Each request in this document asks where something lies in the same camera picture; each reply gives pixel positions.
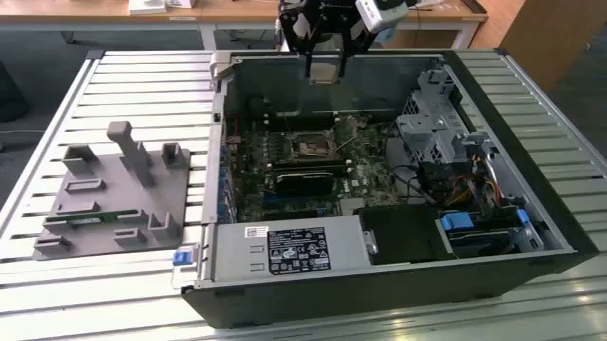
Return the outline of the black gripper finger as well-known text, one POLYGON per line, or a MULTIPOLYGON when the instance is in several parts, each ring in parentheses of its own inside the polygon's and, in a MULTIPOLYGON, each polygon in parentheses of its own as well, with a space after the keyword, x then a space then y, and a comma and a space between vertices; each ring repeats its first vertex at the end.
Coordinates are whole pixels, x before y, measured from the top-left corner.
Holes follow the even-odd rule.
POLYGON ((278 19, 290 51, 298 53, 306 60, 304 77, 310 79, 319 36, 316 29, 320 22, 320 7, 280 6, 278 19))
POLYGON ((350 57, 366 53, 370 49, 378 34, 370 32, 363 21, 358 21, 351 27, 340 30, 340 66, 338 78, 346 74, 346 64, 350 57))

